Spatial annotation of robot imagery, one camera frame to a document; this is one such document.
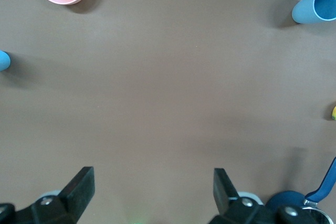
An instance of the blue handle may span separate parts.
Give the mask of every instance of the blue handle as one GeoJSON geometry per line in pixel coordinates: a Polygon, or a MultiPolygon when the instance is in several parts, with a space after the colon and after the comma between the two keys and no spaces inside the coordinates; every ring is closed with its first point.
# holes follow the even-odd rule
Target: blue handle
{"type": "Polygon", "coordinates": [[[304,198],[306,200],[318,203],[330,193],[336,183],[336,157],[332,161],[327,174],[325,175],[320,187],[316,191],[308,193],[304,198]]]}

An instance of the metal bolt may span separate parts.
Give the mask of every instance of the metal bolt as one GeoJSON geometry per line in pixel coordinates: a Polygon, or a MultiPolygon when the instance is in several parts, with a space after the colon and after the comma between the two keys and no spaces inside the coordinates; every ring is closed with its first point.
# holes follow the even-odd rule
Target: metal bolt
{"type": "Polygon", "coordinates": [[[42,206],[45,206],[45,205],[48,205],[52,202],[53,198],[50,198],[50,197],[44,197],[41,201],[41,205],[42,206]]]}
{"type": "Polygon", "coordinates": [[[285,207],[285,212],[294,217],[298,215],[298,212],[292,207],[285,207]]]}
{"type": "Polygon", "coordinates": [[[241,203],[243,203],[243,205],[246,206],[246,207],[253,206],[253,202],[250,199],[248,199],[248,198],[243,198],[241,200],[241,203]]]}
{"type": "Polygon", "coordinates": [[[0,214],[6,210],[6,206],[0,207],[0,214]]]}

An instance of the screw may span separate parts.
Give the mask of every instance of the screw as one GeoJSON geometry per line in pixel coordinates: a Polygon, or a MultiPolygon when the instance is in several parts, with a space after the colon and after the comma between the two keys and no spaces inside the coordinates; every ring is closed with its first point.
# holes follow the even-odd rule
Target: screw
{"type": "Polygon", "coordinates": [[[243,205],[246,206],[246,207],[253,206],[253,202],[250,199],[248,199],[248,198],[243,198],[241,200],[241,203],[243,203],[243,205]]]}
{"type": "Polygon", "coordinates": [[[0,214],[6,210],[6,206],[0,207],[0,214]]]}
{"type": "Polygon", "coordinates": [[[294,217],[298,215],[298,212],[292,207],[285,207],[285,212],[294,217]]]}
{"type": "Polygon", "coordinates": [[[50,198],[50,197],[44,197],[41,201],[41,205],[42,206],[45,206],[45,205],[48,205],[52,202],[53,198],[50,198]]]}

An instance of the yellow object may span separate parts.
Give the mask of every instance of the yellow object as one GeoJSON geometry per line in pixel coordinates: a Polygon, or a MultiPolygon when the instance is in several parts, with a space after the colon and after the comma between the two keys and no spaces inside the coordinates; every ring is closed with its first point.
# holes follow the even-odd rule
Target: yellow object
{"type": "Polygon", "coordinates": [[[336,120],[336,107],[332,110],[331,118],[336,120]]]}

